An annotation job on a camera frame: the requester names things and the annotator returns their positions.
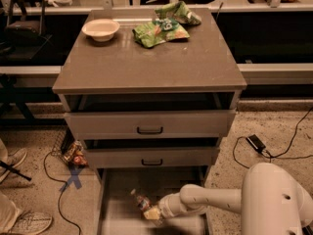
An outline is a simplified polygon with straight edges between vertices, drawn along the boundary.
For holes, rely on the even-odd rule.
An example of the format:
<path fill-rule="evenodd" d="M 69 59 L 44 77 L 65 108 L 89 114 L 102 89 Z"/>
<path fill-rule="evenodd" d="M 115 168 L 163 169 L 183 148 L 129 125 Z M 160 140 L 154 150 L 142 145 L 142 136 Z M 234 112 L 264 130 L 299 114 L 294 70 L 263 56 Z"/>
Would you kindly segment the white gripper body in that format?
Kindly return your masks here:
<path fill-rule="evenodd" d="M 188 212 L 187 206 L 182 203 L 179 193 L 169 194 L 163 197 L 159 200 L 157 206 L 164 218 L 185 215 Z"/>

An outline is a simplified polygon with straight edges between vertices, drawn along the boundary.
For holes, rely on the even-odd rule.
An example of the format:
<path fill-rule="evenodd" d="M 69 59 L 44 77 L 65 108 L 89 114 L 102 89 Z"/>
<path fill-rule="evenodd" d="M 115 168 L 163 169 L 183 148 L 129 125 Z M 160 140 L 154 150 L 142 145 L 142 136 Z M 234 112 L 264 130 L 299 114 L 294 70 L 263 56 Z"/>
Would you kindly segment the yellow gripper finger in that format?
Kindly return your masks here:
<path fill-rule="evenodd" d="M 162 215 L 160 209 L 156 206 L 152 206 L 144 211 L 144 217 L 156 226 L 162 225 Z"/>

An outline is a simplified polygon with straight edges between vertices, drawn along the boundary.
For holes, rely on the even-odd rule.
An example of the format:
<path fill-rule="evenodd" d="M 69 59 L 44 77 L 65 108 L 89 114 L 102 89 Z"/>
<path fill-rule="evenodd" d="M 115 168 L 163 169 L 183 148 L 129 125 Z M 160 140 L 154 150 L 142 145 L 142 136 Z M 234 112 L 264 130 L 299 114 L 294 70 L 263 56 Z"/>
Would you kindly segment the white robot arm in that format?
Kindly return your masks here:
<path fill-rule="evenodd" d="M 202 214 L 209 207 L 241 216 L 242 235 L 303 235 L 313 221 L 313 199 L 288 172 L 259 163 L 247 172 L 240 189 L 212 189 L 194 184 L 144 207 L 144 217 L 162 221 Z"/>

